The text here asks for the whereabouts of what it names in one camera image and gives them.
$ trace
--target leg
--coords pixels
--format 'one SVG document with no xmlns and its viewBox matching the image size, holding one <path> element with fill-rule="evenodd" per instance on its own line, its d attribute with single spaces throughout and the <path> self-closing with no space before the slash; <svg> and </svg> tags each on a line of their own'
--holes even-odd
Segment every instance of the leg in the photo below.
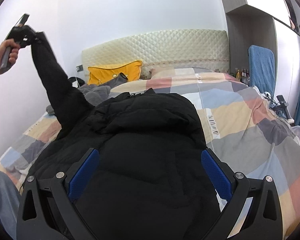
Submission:
<svg viewBox="0 0 300 240">
<path fill-rule="evenodd" d="M 21 196 L 12 180 L 0 171 L 0 223 L 13 239 L 17 239 L 16 226 Z"/>
<path fill-rule="evenodd" d="M 68 81 L 68 76 L 58 64 L 44 33 L 37 33 L 32 58 L 55 115 L 65 130 L 72 129 L 85 112 L 93 109 L 84 95 Z"/>
</svg>

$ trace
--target jacket sleeve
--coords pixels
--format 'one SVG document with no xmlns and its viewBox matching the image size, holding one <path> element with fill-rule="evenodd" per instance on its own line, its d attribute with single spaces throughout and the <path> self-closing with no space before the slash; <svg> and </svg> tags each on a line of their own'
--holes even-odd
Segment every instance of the jacket sleeve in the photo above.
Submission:
<svg viewBox="0 0 300 240">
<path fill-rule="evenodd" d="M 37 33 L 36 36 L 31 46 L 34 65 L 62 129 L 69 131 L 94 107 L 68 81 L 44 33 Z"/>
</svg>

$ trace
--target black puffer jacket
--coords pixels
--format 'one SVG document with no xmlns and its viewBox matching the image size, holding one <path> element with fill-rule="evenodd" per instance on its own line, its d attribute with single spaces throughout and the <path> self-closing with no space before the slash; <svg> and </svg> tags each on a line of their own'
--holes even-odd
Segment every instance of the black puffer jacket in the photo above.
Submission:
<svg viewBox="0 0 300 240">
<path fill-rule="evenodd" d="M 203 237 L 220 209 L 201 166 L 206 144 L 194 106 L 150 89 L 93 108 L 65 80 L 49 81 L 66 79 L 49 48 L 42 35 L 32 45 L 33 59 L 62 130 L 29 175 L 52 178 L 95 148 L 98 170 L 75 206 L 100 240 Z"/>
</svg>

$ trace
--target metal screw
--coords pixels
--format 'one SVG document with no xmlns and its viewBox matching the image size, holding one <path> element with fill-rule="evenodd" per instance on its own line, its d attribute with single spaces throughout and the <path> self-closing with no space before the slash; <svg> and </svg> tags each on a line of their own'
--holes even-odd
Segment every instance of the metal screw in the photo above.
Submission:
<svg viewBox="0 0 300 240">
<path fill-rule="evenodd" d="M 271 182 L 271 181 L 272 181 L 272 177 L 266 176 L 266 180 L 267 180 L 268 182 Z"/>
<path fill-rule="evenodd" d="M 28 179 L 27 179 L 28 182 L 31 182 L 33 180 L 34 180 L 34 176 L 29 176 Z"/>
<path fill-rule="evenodd" d="M 243 179 L 244 175 L 241 173 L 241 172 L 237 172 L 235 174 L 235 176 L 238 178 L 238 179 Z"/>
<path fill-rule="evenodd" d="M 64 174 L 62 171 L 60 171 L 60 172 L 58 172 L 58 173 L 56 174 L 56 177 L 57 177 L 58 179 L 61 179 L 64 175 L 65 175 L 65 174 Z"/>
</svg>

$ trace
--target quilted headboard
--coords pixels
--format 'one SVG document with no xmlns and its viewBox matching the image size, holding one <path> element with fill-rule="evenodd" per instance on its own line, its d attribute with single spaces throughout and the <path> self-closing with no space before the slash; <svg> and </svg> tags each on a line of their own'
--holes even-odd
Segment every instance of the quilted headboard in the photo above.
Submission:
<svg viewBox="0 0 300 240">
<path fill-rule="evenodd" d="M 108 41 L 82 51 L 85 76 L 93 65 L 121 64 L 142 60 L 141 76 L 149 70 L 178 64 L 229 71 L 229 42 L 226 31 L 186 29 L 133 35 Z"/>
</svg>

